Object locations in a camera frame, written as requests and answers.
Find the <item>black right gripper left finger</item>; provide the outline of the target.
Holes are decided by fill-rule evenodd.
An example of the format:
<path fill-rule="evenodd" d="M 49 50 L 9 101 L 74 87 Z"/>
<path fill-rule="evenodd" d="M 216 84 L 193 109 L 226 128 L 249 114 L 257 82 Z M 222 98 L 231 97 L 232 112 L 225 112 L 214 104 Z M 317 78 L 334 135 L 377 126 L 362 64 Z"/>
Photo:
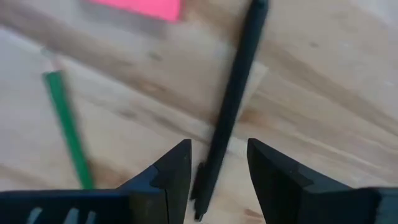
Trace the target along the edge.
<path fill-rule="evenodd" d="M 126 194 L 122 224 L 183 224 L 192 174 L 192 141 L 184 139 L 118 187 Z"/>

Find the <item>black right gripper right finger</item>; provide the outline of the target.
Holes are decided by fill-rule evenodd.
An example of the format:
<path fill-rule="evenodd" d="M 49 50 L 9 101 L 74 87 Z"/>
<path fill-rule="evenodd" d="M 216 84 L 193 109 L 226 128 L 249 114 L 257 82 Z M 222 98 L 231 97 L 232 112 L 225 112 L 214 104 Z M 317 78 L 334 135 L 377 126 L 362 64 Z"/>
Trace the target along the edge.
<path fill-rule="evenodd" d="M 313 187 L 314 191 L 321 193 L 351 188 L 256 138 L 248 139 L 247 160 L 266 224 L 297 224 L 301 197 L 306 187 Z"/>

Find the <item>green pencil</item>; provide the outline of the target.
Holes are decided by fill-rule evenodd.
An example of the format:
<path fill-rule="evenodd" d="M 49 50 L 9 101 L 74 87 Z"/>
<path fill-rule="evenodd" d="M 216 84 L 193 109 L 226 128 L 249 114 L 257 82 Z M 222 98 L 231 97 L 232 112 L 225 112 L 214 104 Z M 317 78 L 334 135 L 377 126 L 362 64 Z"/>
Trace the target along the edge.
<path fill-rule="evenodd" d="M 66 80 L 64 79 L 64 69 L 61 67 L 61 63 L 54 51 L 45 47 L 41 50 L 41 53 L 49 61 L 49 68 L 43 73 L 44 84 L 51 99 L 53 110 L 58 118 L 80 186 L 85 190 L 94 189 L 95 182 L 75 121 L 75 114 L 72 110 L 72 103 L 68 95 Z"/>

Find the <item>black pen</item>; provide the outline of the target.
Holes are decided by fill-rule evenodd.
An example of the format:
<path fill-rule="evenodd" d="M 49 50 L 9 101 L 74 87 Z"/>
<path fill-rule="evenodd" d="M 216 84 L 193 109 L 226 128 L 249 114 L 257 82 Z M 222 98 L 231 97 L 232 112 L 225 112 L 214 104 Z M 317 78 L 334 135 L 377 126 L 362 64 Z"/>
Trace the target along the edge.
<path fill-rule="evenodd" d="M 244 18 L 208 155 L 199 163 L 190 196 L 194 201 L 196 222 L 202 221 L 208 211 L 268 11 L 269 0 L 252 0 Z"/>

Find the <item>pink eraser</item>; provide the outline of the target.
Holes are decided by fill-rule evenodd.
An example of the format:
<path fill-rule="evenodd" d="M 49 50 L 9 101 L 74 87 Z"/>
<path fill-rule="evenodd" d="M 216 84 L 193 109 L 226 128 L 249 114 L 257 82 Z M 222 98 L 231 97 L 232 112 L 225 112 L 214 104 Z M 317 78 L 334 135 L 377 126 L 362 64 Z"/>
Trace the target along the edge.
<path fill-rule="evenodd" d="M 163 21 L 175 22 L 180 17 L 183 0 L 89 0 L 96 4 L 138 13 Z"/>

